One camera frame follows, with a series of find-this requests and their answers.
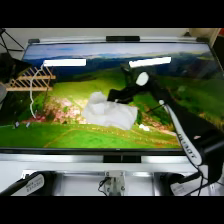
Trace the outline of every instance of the white floor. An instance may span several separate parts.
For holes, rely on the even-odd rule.
[[[6,31],[23,47],[32,38],[72,37],[72,36],[173,36],[180,37],[187,28],[6,28]],[[8,48],[20,47],[6,34],[3,34]],[[0,46],[0,53],[5,49]],[[11,52],[11,56],[21,59],[21,53]]]

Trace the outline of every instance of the black border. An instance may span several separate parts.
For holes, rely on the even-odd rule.
[[[153,42],[153,41],[147,41],[147,42],[138,42],[138,41],[119,41],[119,42],[86,42],[86,43],[33,43],[34,45],[49,45],[49,44],[99,44],[99,43],[180,43],[180,44],[207,44],[207,46],[210,49],[210,52],[212,53],[215,60],[217,60],[217,63],[219,67],[222,70],[222,67],[220,66],[218,57],[216,56],[214,50],[209,46],[207,42],[201,42],[196,41],[195,42],[172,42],[172,41],[161,41],[161,42]],[[23,57],[21,60],[23,60],[24,55],[28,49],[28,47],[32,45],[28,43],[25,52],[23,54]],[[180,148],[176,149],[167,149],[167,148],[149,148],[149,149],[117,149],[117,148],[92,148],[92,149],[86,149],[86,148],[80,148],[80,149],[74,149],[74,148],[11,148],[11,147],[0,147],[0,153],[4,154],[31,154],[31,155],[125,155],[125,156],[185,156],[183,148],[180,146]]]

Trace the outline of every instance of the white cloth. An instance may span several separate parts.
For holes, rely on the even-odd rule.
[[[137,118],[137,113],[137,107],[109,102],[102,92],[94,92],[91,94],[82,116],[91,124],[130,130]]]

